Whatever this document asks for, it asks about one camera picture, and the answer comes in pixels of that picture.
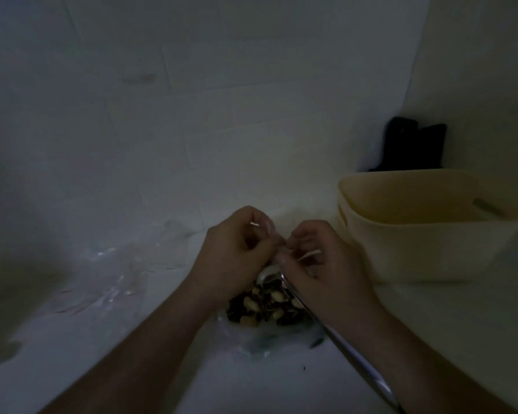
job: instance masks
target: black object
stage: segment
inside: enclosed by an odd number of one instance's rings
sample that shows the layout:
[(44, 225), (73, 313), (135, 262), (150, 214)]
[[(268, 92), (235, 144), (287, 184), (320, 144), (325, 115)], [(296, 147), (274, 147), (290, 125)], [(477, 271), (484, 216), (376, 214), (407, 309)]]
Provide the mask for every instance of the black object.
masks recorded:
[(393, 118), (386, 125), (382, 162), (370, 171), (441, 168), (446, 124), (418, 129), (418, 122)]

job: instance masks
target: right hand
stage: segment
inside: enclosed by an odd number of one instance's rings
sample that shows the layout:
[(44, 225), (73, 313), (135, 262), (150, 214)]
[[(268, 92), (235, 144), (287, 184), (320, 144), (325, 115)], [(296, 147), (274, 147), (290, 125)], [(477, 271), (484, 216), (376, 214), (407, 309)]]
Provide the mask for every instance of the right hand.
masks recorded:
[[(292, 254), (278, 253), (277, 263), (311, 310), (336, 329), (356, 324), (382, 306), (366, 276), (358, 247), (345, 243), (326, 221), (304, 221), (286, 240)], [(319, 254), (299, 258), (310, 251)], [(318, 265), (314, 278), (306, 265)]]

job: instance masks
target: beige plastic basket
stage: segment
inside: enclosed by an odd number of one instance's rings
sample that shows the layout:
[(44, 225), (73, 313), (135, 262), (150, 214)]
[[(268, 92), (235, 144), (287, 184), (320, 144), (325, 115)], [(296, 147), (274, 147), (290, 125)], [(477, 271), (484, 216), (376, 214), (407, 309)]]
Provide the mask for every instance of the beige plastic basket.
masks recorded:
[(376, 281), (471, 279), (518, 230), (518, 198), (460, 170), (357, 173), (338, 186), (339, 231)]

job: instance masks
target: white countertop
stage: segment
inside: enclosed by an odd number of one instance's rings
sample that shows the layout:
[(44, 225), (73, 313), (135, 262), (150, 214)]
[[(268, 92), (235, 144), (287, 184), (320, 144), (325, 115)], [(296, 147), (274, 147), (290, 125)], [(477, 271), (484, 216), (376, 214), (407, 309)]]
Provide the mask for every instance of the white countertop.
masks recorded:
[[(199, 236), (191, 253), (199, 249)], [(181, 281), (185, 271), (148, 279), (141, 317)], [(518, 235), (471, 283), (382, 285), (384, 304), (414, 332), (485, 387), (518, 408)], [(83, 311), (41, 317), (16, 334), (23, 344), (0, 365), (0, 413), (37, 411), (88, 370), (103, 349)], [(170, 389), (177, 414), (194, 412), (391, 412), (331, 342), (291, 345), (259, 361), (234, 353), (201, 358), (207, 329)]]

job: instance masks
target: forearm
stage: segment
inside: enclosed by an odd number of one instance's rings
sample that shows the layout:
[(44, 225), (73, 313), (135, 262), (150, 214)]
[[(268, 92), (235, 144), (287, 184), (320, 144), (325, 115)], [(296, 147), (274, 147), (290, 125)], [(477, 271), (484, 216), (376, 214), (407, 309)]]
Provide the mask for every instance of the forearm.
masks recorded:
[(407, 414), (514, 413), (421, 341), (384, 308), (367, 311), (342, 335), (381, 373)]
[(157, 412), (211, 308), (185, 280), (137, 329), (42, 412)]

